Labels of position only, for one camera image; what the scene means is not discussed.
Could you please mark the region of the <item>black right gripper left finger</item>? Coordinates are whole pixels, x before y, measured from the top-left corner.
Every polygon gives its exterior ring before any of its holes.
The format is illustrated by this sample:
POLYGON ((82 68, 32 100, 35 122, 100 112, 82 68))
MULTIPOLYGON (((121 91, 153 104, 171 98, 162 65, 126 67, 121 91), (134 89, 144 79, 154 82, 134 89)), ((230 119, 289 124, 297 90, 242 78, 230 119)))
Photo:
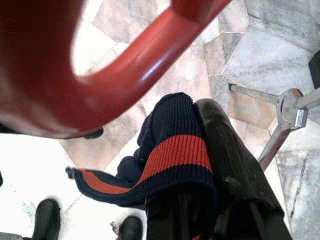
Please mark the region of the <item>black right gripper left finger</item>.
POLYGON ((168 189, 146 198, 147 240, 211 240, 217 195, 206 189, 168 189))

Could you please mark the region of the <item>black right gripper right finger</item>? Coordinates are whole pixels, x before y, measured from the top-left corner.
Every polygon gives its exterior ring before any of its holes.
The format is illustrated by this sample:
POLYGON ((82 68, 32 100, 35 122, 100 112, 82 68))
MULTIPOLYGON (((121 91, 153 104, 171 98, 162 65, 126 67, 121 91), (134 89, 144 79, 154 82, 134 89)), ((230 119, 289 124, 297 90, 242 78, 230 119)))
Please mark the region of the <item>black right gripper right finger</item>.
POLYGON ((222 107, 196 102, 217 189, 217 240, 290 240, 284 211, 263 169, 246 148, 222 107))

